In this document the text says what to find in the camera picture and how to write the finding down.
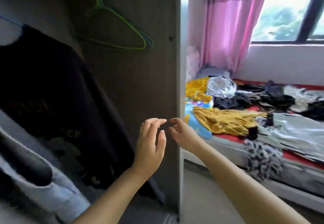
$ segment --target wardrobe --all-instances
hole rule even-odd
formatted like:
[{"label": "wardrobe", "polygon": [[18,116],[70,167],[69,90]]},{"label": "wardrobe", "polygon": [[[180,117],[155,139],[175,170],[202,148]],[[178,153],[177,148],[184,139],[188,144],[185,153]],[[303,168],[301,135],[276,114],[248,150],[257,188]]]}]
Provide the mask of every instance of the wardrobe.
[{"label": "wardrobe", "polygon": [[[181,0],[103,1],[148,34],[154,47],[117,51],[78,40],[76,33],[117,45],[141,46],[138,35],[112,13],[99,12],[87,20],[85,15],[96,0],[0,0],[0,16],[30,25],[73,47],[114,103],[135,144],[145,119],[183,117],[186,11]],[[18,39],[20,30],[18,25],[0,18],[0,45]],[[166,197],[165,205],[136,196],[120,223],[181,220],[183,157],[172,138],[167,139],[164,159],[154,175]]]}]

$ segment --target greenery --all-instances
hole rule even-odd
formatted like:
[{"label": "greenery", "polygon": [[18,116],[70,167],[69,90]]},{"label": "greenery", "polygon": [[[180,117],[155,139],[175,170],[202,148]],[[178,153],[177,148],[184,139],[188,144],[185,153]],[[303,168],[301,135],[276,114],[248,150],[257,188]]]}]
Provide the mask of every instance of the greenery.
[{"label": "greenery", "polygon": [[273,5],[266,7],[253,30],[252,41],[294,40],[305,9]]}]

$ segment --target pink curtain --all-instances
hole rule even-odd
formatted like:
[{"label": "pink curtain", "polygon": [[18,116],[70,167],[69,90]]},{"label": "pink curtain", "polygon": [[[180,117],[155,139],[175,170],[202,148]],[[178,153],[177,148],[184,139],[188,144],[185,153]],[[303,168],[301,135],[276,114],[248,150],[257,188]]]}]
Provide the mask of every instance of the pink curtain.
[{"label": "pink curtain", "polygon": [[188,44],[206,65],[235,72],[246,57],[264,0],[188,0]]}]

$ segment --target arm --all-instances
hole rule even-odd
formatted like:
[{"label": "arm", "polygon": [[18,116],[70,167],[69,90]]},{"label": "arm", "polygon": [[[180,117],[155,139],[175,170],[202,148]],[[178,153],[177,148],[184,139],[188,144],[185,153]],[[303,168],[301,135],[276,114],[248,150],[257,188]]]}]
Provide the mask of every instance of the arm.
[{"label": "arm", "polygon": [[173,139],[203,161],[247,224],[309,224],[284,201],[206,144],[184,121],[174,118],[171,122],[175,124],[169,128]]},{"label": "arm", "polygon": [[164,156],[166,137],[160,131],[155,146],[157,129],[165,119],[146,120],[140,129],[136,155],[131,168],[126,170],[108,190],[73,224],[117,224],[133,196],[159,168]]}]

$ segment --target black window frame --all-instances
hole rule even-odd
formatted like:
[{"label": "black window frame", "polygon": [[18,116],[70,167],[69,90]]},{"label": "black window frame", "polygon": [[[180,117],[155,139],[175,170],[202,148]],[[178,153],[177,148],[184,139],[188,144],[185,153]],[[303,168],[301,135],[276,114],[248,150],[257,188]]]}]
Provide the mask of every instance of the black window frame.
[{"label": "black window frame", "polygon": [[319,18],[322,15],[324,8],[324,0],[310,0],[305,16],[299,26],[299,32],[295,40],[278,40],[278,41],[252,41],[252,45],[314,45],[314,44],[324,44],[324,34],[323,35],[313,35],[312,37],[317,38],[320,36],[323,39],[314,39],[309,37],[313,30],[315,29]]}]

